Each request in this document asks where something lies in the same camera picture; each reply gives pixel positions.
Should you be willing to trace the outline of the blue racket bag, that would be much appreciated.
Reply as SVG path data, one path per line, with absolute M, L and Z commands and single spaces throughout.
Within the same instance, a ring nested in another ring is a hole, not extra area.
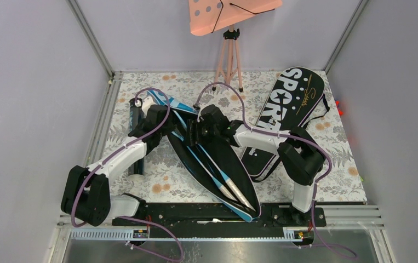
M 261 215 L 260 201 L 243 164 L 230 144 L 213 138 L 205 143 L 191 145 L 192 128 L 197 124 L 197 111 L 164 93 L 149 91 L 148 96 L 157 104 L 169 105 L 169 120 L 174 130 L 167 136 L 173 150 L 191 176 L 218 201 L 251 222 Z

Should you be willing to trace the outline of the blue racket white grip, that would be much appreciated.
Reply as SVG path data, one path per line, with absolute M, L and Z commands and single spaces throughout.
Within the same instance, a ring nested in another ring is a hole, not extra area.
M 215 163 L 215 161 L 211 158 L 211 156 L 208 154 L 208 152 L 205 150 L 203 146 L 196 144 L 195 148 L 197 148 L 198 151 L 201 151 L 205 154 L 206 158 L 208 159 L 206 165 L 205 163 L 203 163 L 201 159 L 199 159 L 199 157 L 195 154 L 195 152 L 191 149 L 190 146 L 186 147 L 192 153 L 196 161 L 209 174 L 216 187 L 225 197 L 230 199 L 235 204 L 239 204 L 251 210 L 255 210 L 255 208 L 249 203 L 245 195 L 242 194 L 241 190 L 235 185 L 231 178 Z

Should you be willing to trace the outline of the black sport racket bag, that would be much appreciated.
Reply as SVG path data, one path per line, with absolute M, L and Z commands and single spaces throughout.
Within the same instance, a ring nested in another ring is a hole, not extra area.
M 307 128 L 310 121 L 324 116 L 311 117 L 321 102 L 325 113 L 330 110 L 324 91 L 324 78 L 315 71 L 305 67 L 284 70 L 274 83 L 256 126 L 275 133 Z M 241 161 L 254 182 L 268 178 L 280 164 L 277 155 L 252 147 L 245 148 Z

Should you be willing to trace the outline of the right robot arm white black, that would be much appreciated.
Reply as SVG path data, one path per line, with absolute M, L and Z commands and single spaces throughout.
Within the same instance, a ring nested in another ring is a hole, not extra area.
M 251 147 L 278 156 L 294 182 L 294 208 L 290 212 L 293 223 L 303 226 L 312 219 L 318 174 L 330 158 L 305 129 L 273 132 L 252 127 L 245 119 L 229 120 L 215 105 L 204 107 L 186 125 L 185 139 L 190 145 L 222 140 L 234 147 Z

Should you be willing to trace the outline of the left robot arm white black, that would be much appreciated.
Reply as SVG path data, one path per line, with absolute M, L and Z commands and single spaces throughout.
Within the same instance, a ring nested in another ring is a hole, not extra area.
M 75 227 L 101 225 L 107 218 L 125 218 L 133 225 L 146 220 L 144 200 L 131 194 L 113 195 L 110 185 L 127 168 L 143 159 L 174 130 L 169 106 L 152 105 L 137 128 L 109 156 L 87 166 L 70 169 L 60 209 Z

